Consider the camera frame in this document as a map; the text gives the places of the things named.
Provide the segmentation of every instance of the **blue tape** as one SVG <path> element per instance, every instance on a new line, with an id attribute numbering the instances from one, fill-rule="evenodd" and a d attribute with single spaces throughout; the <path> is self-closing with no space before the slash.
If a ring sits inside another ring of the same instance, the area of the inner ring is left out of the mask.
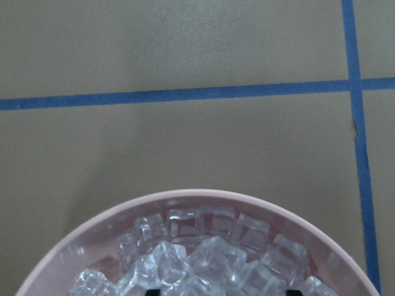
<path id="1" fill-rule="evenodd" d="M 0 100 L 0 110 L 21 110 L 86 105 L 224 99 L 232 97 L 276 96 L 348 91 L 347 80 L 226 86 L 219 88 L 173 89 L 168 91 L 79 94 L 75 96 L 32 97 Z"/>
<path id="2" fill-rule="evenodd" d="M 366 267 L 368 277 L 380 293 L 380 270 L 378 267 L 375 216 L 373 211 L 372 185 L 370 181 L 370 170 L 367 155 L 364 102 L 362 98 L 362 81 L 359 69 L 354 8 L 352 0 L 342 0 L 341 5 L 343 8 L 344 35 L 346 38 L 351 110 L 355 127 L 357 129 L 355 154 L 357 157 L 360 204 L 364 227 Z"/>
<path id="3" fill-rule="evenodd" d="M 371 78 L 362 80 L 362 89 L 364 91 L 373 91 L 377 89 L 395 89 L 395 78 Z"/>

